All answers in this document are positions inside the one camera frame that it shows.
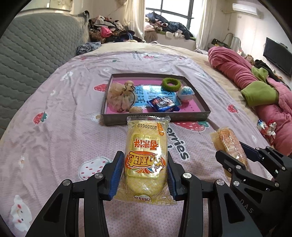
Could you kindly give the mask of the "clear biscuit packet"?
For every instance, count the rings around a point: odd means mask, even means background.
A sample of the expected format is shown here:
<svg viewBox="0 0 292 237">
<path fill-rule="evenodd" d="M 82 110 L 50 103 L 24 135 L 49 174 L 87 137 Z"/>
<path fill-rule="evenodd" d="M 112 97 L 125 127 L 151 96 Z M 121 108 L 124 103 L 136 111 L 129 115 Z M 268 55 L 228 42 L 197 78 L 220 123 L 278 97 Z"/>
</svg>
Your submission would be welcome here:
<svg viewBox="0 0 292 237">
<path fill-rule="evenodd" d="M 211 133 L 210 136 L 216 151 L 223 150 L 225 153 L 244 164 L 246 170 L 250 171 L 247 156 L 233 130 L 228 127 L 219 128 Z"/>
</svg>

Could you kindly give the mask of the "yellow rice cracker packet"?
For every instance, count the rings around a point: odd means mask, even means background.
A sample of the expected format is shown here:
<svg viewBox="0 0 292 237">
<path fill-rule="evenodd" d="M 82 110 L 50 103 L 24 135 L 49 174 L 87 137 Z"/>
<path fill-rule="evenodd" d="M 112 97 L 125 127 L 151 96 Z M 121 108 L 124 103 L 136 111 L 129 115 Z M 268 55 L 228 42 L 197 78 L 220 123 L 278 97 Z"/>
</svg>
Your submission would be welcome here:
<svg viewBox="0 0 292 237">
<path fill-rule="evenodd" d="M 115 199 L 174 205 L 167 187 L 170 117 L 129 116 L 124 169 Z"/>
</svg>

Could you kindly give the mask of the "colourful egg-shaped toy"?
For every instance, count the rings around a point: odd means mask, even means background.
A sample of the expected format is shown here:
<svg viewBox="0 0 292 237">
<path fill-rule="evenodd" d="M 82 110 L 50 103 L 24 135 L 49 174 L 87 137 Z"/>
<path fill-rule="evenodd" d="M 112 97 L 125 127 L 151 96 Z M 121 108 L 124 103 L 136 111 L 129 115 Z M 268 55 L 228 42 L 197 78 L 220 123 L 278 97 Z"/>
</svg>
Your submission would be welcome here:
<svg viewBox="0 0 292 237">
<path fill-rule="evenodd" d="M 193 99 L 195 92 L 189 86 L 181 87 L 177 92 L 177 97 L 183 102 L 188 103 Z"/>
</svg>

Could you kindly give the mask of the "blue oreo snack packet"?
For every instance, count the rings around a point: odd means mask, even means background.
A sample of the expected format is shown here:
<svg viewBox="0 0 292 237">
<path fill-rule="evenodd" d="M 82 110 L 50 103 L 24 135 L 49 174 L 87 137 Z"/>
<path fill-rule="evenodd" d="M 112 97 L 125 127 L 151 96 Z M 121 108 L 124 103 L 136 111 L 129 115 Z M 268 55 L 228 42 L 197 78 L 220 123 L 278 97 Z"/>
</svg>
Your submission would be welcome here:
<svg viewBox="0 0 292 237">
<path fill-rule="evenodd" d="M 147 101 L 148 105 L 156 112 L 177 112 L 180 108 L 169 97 L 156 97 Z"/>
</svg>

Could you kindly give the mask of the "walnut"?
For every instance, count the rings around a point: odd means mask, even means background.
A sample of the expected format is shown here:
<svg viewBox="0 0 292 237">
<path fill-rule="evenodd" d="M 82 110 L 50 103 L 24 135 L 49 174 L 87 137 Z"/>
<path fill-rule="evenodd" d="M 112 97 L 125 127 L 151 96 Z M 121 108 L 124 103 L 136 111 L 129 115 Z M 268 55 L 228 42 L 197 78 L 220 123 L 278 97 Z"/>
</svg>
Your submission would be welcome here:
<svg viewBox="0 0 292 237">
<path fill-rule="evenodd" d="M 137 106 L 133 106 L 129 109 L 129 113 L 142 113 L 143 109 L 142 107 L 137 107 Z"/>
<path fill-rule="evenodd" d="M 128 90 L 128 91 L 134 91 L 135 90 L 135 84 L 134 84 L 134 82 L 133 81 L 131 81 L 131 80 L 128 80 L 128 81 L 126 81 L 125 83 L 124 83 L 124 85 L 125 85 L 125 87 L 126 87 L 126 89 Z"/>
</svg>

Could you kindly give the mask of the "red white snack wrapper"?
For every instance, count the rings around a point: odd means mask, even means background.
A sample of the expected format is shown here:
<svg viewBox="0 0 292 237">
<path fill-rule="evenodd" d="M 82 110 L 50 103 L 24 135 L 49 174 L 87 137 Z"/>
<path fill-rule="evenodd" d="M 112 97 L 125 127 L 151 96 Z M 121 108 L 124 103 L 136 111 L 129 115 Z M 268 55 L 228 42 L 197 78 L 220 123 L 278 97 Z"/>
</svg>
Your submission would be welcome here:
<svg viewBox="0 0 292 237">
<path fill-rule="evenodd" d="M 257 121 L 257 128 L 259 132 L 266 138 L 275 139 L 276 137 L 276 129 L 277 123 L 274 120 L 270 120 L 269 122 L 265 122 L 261 119 Z"/>
</svg>

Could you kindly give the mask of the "pink and green blanket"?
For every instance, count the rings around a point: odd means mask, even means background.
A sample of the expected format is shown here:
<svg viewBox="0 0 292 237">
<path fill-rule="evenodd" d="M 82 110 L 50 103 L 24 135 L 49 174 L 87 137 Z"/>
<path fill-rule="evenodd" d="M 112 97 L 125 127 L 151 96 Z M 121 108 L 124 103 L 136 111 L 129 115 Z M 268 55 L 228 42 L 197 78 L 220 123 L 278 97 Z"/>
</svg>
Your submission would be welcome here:
<svg viewBox="0 0 292 237">
<path fill-rule="evenodd" d="M 273 146 L 280 153 L 291 155 L 291 90 L 268 76 L 260 80 L 255 67 L 230 49 L 215 46 L 208 51 L 208 60 L 241 90 L 259 119 L 276 122 Z"/>
</svg>

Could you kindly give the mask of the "pink strawberry bed sheet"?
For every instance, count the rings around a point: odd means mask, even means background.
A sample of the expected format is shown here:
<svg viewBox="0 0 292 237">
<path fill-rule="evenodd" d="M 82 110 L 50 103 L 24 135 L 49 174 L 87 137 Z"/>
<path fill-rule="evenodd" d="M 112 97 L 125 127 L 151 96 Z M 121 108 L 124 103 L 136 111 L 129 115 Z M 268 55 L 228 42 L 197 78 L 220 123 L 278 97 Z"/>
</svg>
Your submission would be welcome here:
<svg viewBox="0 0 292 237">
<path fill-rule="evenodd" d="M 1 216 L 15 236 L 25 236 L 64 179 L 87 179 L 125 150 L 127 127 L 101 119 L 105 86 L 120 73 L 180 75 L 202 96 L 211 110 L 206 121 L 170 123 L 167 130 L 173 160 L 202 180 L 225 179 L 214 130 L 229 127 L 251 147 L 267 146 L 256 121 L 189 58 L 142 52 L 76 57 L 24 103 L 1 139 Z"/>
</svg>

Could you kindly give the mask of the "dark shallow box tray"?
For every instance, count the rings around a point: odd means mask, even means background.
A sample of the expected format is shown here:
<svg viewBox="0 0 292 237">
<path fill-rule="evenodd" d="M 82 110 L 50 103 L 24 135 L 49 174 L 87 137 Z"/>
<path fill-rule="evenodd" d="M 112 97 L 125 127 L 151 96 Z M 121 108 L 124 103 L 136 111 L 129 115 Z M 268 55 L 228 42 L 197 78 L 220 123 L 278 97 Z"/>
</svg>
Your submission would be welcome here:
<svg viewBox="0 0 292 237">
<path fill-rule="evenodd" d="M 192 100 L 188 103 L 180 102 L 178 97 L 174 93 L 161 92 L 157 89 L 161 87 L 162 80 L 166 77 L 178 79 L 183 86 L 189 86 L 194 91 Z M 189 82 L 189 80 L 179 75 L 164 75 L 164 74 L 147 74 L 147 73 L 128 73 L 128 74 L 112 74 L 109 83 L 106 88 L 106 92 L 109 91 L 109 87 L 113 82 L 124 84 L 126 81 L 134 82 L 136 94 L 138 96 L 136 106 L 142 108 L 142 113 L 135 113 L 136 116 L 169 116 L 172 122 L 175 121 L 205 121 L 209 114 L 210 109 L 207 106 L 204 99 L 195 89 L 195 87 Z M 147 101 L 152 98 L 156 98 L 159 95 L 165 95 L 177 100 L 178 112 L 156 112 L 149 105 Z"/>
</svg>

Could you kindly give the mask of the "black television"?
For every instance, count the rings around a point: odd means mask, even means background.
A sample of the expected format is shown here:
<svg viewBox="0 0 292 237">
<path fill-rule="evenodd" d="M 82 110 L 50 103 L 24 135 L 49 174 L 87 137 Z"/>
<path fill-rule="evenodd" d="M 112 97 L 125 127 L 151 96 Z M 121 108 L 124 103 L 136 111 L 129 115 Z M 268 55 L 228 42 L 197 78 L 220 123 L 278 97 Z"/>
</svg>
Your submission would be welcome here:
<svg viewBox="0 0 292 237">
<path fill-rule="evenodd" d="M 291 77 L 292 54 L 286 47 L 266 38 L 263 56 Z"/>
</svg>

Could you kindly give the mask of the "white air conditioner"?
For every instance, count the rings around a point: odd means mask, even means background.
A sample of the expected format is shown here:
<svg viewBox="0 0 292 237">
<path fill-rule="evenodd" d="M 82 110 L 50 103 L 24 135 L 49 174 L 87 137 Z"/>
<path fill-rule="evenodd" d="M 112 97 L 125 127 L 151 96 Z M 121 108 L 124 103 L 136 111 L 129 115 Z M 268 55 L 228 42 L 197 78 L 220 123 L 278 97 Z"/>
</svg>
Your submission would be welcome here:
<svg viewBox="0 0 292 237">
<path fill-rule="evenodd" d="M 256 7 L 252 7 L 249 5 L 233 3 L 232 9 L 233 9 L 233 11 L 241 12 L 241 13 L 245 13 L 245 14 L 249 14 L 249 15 L 253 15 L 253 16 L 260 15 L 259 10 Z"/>
</svg>

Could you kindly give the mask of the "right cream curtain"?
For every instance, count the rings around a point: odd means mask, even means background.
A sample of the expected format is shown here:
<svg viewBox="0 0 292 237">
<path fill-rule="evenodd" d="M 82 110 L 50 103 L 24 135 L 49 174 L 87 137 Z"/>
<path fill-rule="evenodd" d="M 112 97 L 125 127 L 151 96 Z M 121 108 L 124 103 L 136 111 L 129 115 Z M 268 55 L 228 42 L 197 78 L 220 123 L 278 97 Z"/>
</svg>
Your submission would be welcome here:
<svg viewBox="0 0 292 237">
<path fill-rule="evenodd" d="M 217 0 L 205 0 L 203 1 L 203 12 L 196 39 L 196 47 L 201 50 L 205 50 L 208 44 L 208 38 L 211 33 L 212 25 L 215 18 L 217 7 Z"/>
</svg>

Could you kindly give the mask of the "cream curtain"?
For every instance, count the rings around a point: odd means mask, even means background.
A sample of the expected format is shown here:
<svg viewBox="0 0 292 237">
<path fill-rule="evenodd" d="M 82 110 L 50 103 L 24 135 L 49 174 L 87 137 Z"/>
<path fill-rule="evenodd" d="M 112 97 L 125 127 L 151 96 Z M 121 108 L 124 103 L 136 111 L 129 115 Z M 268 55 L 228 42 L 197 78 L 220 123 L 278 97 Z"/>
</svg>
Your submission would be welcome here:
<svg viewBox="0 0 292 237">
<path fill-rule="evenodd" d="M 211 33 L 212 25 L 215 18 L 217 7 L 217 0 L 205 0 L 203 1 L 203 12 L 196 39 L 196 47 L 201 50 L 205 50 L 208 44 L 208 38 Z"/>
<path fill-rule="evenodd" d="M 135 32 L 142 40 L 145 37 L 145 0 L 115 1 L 117 3 L 117 19 L 124 26 Z"/>
</svg>

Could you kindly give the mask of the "blue patterned cloth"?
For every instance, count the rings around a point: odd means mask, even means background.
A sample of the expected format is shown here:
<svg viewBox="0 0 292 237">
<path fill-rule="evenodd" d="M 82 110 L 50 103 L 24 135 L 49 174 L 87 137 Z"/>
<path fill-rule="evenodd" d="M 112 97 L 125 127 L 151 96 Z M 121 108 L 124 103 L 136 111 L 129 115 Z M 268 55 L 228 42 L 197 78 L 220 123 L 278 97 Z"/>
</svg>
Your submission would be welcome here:
<svg viewBox="0 0 292 237">
<path fill-rule="evenodd" d="M 87 43 L 77 47 L 76 55 L 78 56 L 78 55 L 86 54 L 86 53 L 92 52 L 100 47 L 101 47 L 101 43 L 99 41 L 98 42 L 87 42 Z"/>
</svg>

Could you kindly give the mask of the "grey quilted headboard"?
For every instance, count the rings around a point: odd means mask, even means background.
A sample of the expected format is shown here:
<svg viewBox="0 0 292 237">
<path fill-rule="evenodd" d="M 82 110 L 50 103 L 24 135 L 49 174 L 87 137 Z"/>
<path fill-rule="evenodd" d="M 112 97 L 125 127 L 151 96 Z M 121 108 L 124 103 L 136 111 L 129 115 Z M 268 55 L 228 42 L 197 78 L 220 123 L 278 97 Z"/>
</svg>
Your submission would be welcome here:
<svg viewBox="0 0 292 237">
<path fill-rule="evenodd" d="M 89 41 L 89 12 L 13 19 L 1 37 L 1 134 L 25 101 Z"/>
</svg>

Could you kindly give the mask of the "clothes on window sill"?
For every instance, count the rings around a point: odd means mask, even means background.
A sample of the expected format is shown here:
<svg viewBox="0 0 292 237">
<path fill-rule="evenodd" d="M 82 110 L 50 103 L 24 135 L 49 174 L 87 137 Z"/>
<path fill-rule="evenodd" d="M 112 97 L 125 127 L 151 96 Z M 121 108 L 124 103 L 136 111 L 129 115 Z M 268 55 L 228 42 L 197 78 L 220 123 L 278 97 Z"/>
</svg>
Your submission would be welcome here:
<svg viewBox="0 0 292 237">
<path fill-rule="evenodd" d="M 169 32 L 174 37 L 185 38 L 186 40 L 196 40 L 193 34 L 180 22 L 166 20 L 163 16 L 154 11 L 145 15 L 145 32 Z"/>
</svg>

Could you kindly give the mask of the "pile of clothes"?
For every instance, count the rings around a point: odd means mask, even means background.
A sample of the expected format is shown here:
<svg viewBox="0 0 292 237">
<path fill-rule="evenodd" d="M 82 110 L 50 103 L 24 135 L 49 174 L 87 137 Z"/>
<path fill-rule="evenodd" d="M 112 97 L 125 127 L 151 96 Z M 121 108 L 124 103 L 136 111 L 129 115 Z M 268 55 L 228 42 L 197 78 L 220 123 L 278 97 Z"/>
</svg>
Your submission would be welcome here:
<svg viewBox="0 0 292 237">
<path fill-rule="evenodd" d="M 113 21 L 110 17 L 97 16 L 89 19 L 89 37 L 91 42 L 101 44 L 109 42 L 145 42 L 136 36 L 136 33 L 127 26 L 123 26 L 119 20 Z"/>
</svg>

